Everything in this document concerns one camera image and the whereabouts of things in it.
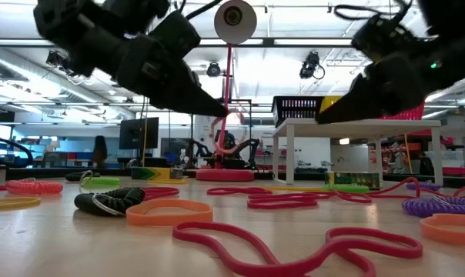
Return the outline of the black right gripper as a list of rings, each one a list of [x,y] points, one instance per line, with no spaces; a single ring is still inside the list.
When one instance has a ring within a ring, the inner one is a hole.
[[[449,54],[440,49],[412,55],[397,51],[369,54],[372,63],[358,74],[349,91],[320,112],[319,124],[379,118],[421,104],[432,92],[449,86]]]

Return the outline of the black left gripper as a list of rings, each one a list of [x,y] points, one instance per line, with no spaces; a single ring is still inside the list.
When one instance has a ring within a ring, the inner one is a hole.
[[[139,36],[118,44],[118,83],[150,98],[156,108],[194,115],[225,117],[228,110],[205,92],[182,61],[187,45]]]

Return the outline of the black plastic basket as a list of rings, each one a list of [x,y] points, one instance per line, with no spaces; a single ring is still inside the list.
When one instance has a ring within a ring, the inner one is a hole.
[[[287,118],[317,119],[323,96],[274,96],[271,112],[276,127]]]

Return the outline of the red plastic basket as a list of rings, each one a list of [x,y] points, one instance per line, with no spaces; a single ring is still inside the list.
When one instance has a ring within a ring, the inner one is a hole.
[[[421,120],[423,117],[423,111],[424,111],[424,102],[422,102],[420,105],[410,110],[402,111],[396,115],[385,115],[385,116],[380,117],[380,119]]]

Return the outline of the yellow green crayon box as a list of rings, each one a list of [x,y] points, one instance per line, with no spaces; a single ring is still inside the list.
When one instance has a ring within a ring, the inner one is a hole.
[[[364,185],[370,190],[380,189],[380,176],[372,172],[326,172],[325,183],[331,185]]]
[[[166,181],[183,179],[183,169],[159,168],[159,167],[134,167],[131,168],[132,179],[149,181]]]

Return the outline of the green coil wristband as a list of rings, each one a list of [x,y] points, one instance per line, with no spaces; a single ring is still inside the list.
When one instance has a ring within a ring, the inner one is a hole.
[[[85,177],[82,182],[82,187],[94,187],[94,186],[120,186],[121,181],[118,178],[110,177]]]
[[[325,184],[322,187],[323,191],[340,191],[340,192],[349,192],[349,193],[368,193],[370,188],[365,185],[357,184]]]

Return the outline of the black coil wristband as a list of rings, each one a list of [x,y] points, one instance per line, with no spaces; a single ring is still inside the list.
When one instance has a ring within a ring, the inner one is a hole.
[[[125,216],[128,208],[143,202],[141,188],[123,188],[105,193],[82,193],[75,197],[75,206],[86,213],[98,216]]]
[[[84,179],[87,176],[97,178],[97,177],[100,177],[101,175],[97,172],[92,172],[92,171],[72,172],[65,176],[65,180],[68,182],[80,182],[82,179]]]

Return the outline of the orange coil wristband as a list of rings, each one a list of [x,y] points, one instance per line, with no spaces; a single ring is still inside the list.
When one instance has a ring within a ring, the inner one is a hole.
[[[15,194],[54,195],[61,193],[64,186],[58,182],[11,180],[5,188]]]

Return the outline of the red desk lamp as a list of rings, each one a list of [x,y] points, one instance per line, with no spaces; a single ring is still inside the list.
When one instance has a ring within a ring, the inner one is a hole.
[[[226,43],[226,90],[224,93],[224,106],[226,116],[216,118],[211,126],[212,142],[216,148],[213,156],[212,168],[201,168],[196,173],[196,179],[200,181],[214,182],[250,182],[254,180],[254,173],[245,169],[225,169],[222,161],[229,154],[233,154],[236,148],[225,149],[223,146],[227,116],[232,113],[229,110],[231,72],[233,59],[233,46],[246,42],[251,38],[257,26],[257,17],[253,7],[245,0],[228,0],[222,4],[216,12],[214,27],[216,34]]]

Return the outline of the white perforated shelf riser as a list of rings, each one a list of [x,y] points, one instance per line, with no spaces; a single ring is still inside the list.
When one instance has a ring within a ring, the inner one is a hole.
[[[376,143],[376,171],[379,174],[380,181],[383,181],[381,139],[429,129],[431,131],[432,151],[434,153],[434,181],[438,184],[443,184],[440,127],[441,123],[436,120],[367,119],[319,125],[311,118],[288,118],[273,132],[273,173],[275,175],[279,174],[280,137],[286,138],[286,179],[283,182],[287,185],[294,183],[296,137],[368,139]]]

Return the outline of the black computer monitor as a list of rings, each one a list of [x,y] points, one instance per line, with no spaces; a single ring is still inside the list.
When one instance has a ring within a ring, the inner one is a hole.
[[[159,138],[159,119],[143,118],[120,122],[119,148],[124,150],[156,149]]]

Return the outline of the person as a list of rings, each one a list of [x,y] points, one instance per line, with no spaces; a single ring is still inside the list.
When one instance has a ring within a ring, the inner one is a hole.
[[[106,169],[106,159],[108,155],[105,137],[97,135],[92,153],[92,161],[97,169]]]

